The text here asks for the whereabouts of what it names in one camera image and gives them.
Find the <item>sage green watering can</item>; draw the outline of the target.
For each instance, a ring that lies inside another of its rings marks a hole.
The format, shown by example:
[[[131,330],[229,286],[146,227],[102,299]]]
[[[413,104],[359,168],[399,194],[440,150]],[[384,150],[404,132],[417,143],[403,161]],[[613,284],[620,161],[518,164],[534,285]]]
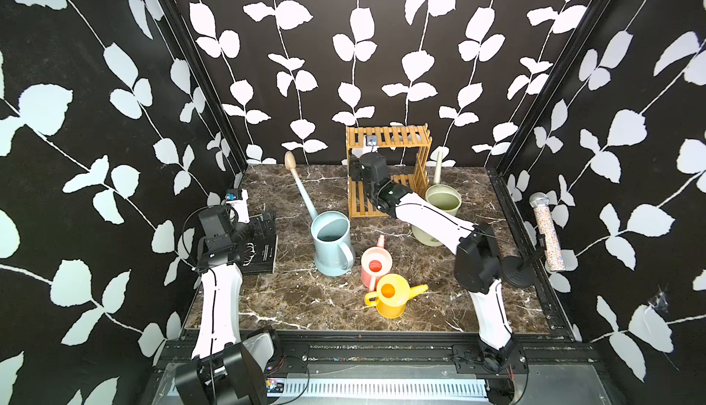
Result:
[[[441,182],[441,170],[444,163],[444,159],[449,154],[449,149],[445,147],[439,147],[432,154],[433,160],[435,160],[435,170],[433,177],[433,184],[426,191],[426,201],[435,208],[455,216],[461,207],[461,195],[451,186],[443,184]],[[422,244],[430,247],[439,247],[442,245],[437,239],[428,235],[428,233],[420,230],[419,228],[413,226],[412,232],[414,237]]]

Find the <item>pink watering can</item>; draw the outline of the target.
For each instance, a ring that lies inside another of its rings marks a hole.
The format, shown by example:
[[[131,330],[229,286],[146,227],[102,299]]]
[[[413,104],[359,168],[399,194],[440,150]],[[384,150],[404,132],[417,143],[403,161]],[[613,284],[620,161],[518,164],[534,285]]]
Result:
[[[377,245],[361,256],[361,281],[369,292],[376,290],[379,280],[391,272],[393,258],[385,248],[385,236],[380,235]]]

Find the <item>light blue watering can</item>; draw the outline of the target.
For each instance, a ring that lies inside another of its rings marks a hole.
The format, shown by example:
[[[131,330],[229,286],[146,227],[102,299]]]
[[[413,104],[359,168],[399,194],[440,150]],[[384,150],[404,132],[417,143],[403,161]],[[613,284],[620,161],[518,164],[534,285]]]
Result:
[[[310,226],[314,240],[314,265],[325,276],[338,277],[351,270],[355,251],[350,237],[350,220],[338,211],[318,213],[296,171],[294,154],[287,151],[284,157],[285,168],[292,174],[302,196],[305,207],[312,219]]]

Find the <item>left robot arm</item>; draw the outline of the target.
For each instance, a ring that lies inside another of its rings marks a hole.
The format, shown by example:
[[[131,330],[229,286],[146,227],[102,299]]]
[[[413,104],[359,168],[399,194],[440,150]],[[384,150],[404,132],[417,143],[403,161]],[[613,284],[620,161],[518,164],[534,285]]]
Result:
[[[243,270],[277,253],[276,213],[240,219],[230,205],[207,206],[194,214],[204,236],[194,270],[203,286],[200,331],[191,359],[176,369],[175,385],[185,404],[266,404],[265,371],[276,353],[277,333],[267,326],[242,338],[239,301]]]

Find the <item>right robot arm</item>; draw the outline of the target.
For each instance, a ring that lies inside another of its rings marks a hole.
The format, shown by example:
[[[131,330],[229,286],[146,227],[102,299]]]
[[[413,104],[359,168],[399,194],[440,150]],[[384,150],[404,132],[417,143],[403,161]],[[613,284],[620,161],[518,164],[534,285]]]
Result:
[[[493,374],[505,369],[517,343],[507,319],[500,250],[491,226],[458,219],[393,181],[386,159],[377,152],[351,160],[349,176],[363,184],[375,209],[423,230],[454,254],[454,276],[470,292],[479,324],[479,361]]]

